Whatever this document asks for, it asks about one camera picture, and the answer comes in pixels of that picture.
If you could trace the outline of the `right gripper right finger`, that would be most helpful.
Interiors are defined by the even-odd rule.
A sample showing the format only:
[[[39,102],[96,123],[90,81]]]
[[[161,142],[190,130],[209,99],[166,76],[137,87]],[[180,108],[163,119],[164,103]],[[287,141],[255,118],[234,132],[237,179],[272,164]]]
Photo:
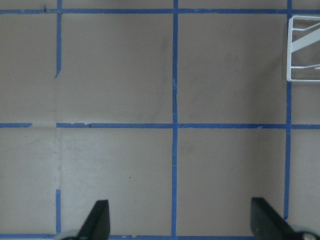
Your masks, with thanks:
[[[263,197],[252,197],[250,229],[256,240],[299,240],[300,234]]]

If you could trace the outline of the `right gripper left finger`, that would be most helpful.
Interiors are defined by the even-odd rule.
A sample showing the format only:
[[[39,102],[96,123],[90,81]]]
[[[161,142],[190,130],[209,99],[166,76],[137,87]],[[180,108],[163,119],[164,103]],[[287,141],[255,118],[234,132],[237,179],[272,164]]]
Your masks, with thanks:
[[[110,236],[110,210],[108,200],[95,202],[88,217],[77,233],[76,240],[107,240]]]

